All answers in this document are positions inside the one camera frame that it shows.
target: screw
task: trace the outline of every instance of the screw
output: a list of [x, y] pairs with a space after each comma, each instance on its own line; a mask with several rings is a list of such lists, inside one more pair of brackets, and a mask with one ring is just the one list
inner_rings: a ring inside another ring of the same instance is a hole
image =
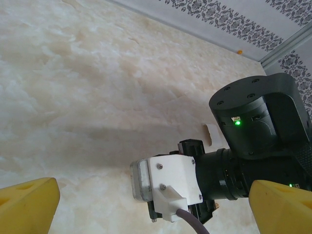
[[253, 98], [255, 96], [255, 94], [249, 94], [248, 96], [247, 96], [247, 98]]
[[164, 184], [162, 184], [162, 185], [160, 186], [160, 189], [161, 189], [161, 190], [165, 190], [166, 188], [167, 188], [167, 186], [164, 185]]

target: damask pattern wallpaper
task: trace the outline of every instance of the damask pattern wallpaper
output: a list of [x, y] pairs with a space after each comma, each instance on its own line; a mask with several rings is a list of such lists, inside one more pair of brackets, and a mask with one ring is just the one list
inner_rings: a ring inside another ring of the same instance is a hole
[[312, 20], [312, 0], [111, 0], [253, 60]]
[[309, 0], [266, 0], [266, 2], [299, 26], [308, 24], [312, 19], [312, 2]]
[[271, 51], [283, 42], [283, 38], [267, 28], [213, 0], [160, 0], [188, 15], [219, 28], [265, 51]]

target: beige marble surface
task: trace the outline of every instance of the beige marble surface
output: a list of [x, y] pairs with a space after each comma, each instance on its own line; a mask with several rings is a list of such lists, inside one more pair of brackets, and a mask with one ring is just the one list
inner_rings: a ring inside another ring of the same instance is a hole
[[[252, 75], [259, 63], [103, 0], [2, 0], [0, 186], [55, 177], [50, 234], [193, 233], [150, 222], [129, 165], [206, 142], [211, 95]], [[246, 199], [219, 204], [212, 234], [258, 233]]]

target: white bracket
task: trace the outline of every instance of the white bracket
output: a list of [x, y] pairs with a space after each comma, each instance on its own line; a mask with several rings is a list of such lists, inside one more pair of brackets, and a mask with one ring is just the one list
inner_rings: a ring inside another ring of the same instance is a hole
[[155, 156], [148, 160], [155, 211], [167, 221], [177, 221], [177, 209], [202, 202], [195, 161], [184, 155]]

